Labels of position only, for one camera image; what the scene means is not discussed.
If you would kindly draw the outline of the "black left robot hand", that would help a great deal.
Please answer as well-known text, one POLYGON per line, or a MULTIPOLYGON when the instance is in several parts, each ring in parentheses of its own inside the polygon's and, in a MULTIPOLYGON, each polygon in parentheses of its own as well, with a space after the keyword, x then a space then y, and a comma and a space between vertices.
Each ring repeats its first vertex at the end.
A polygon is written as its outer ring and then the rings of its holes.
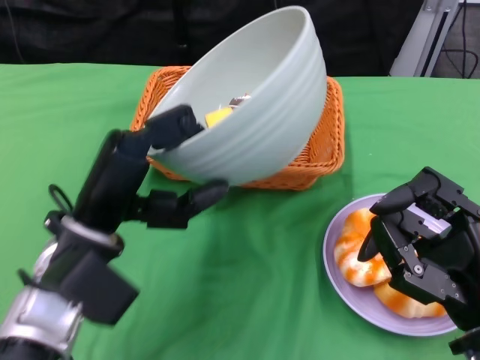
POLYGON ((170 151, 203 131, 188 105, 179 105, 147 121, 138 131, 108 133, 73 209, 76 221, 113 233, 125 221, 151 228, 185 229, 188 221, 222 200, 229 190, 224 180, 191 188, 181 196, 153 190, 139 196, 150 149, 170 151))

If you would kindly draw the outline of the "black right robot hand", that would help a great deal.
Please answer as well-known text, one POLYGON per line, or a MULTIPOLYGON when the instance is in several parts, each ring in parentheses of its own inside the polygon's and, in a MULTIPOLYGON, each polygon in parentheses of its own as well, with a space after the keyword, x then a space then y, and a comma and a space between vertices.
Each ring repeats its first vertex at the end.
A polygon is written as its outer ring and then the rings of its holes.
POLYGON ((381 254, 391 288, 441 304, 462 331, 479 327, 479 205, 464 189, 425 167, 370 211, 358 260, 381 254))

